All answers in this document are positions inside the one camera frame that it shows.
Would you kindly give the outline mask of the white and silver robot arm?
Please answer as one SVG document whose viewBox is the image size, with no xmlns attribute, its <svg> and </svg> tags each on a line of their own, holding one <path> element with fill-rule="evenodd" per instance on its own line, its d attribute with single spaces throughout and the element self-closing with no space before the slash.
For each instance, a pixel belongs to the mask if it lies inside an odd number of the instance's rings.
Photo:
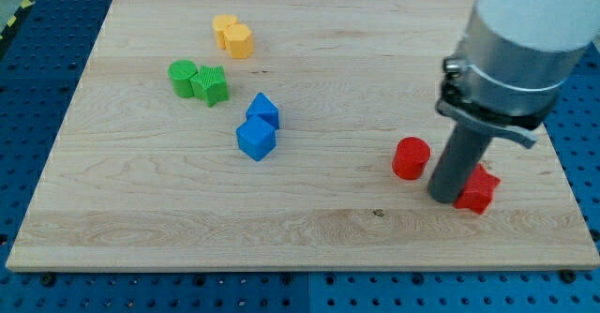
<svg viewBox="0 0 600 313">
<path fill-rule="evenodd" d="M 599 0 L 476 0 L 442 62 L 450 146 L 494 137 L 530 148 L 560 87 L 599 32 Z"/>
</svg>

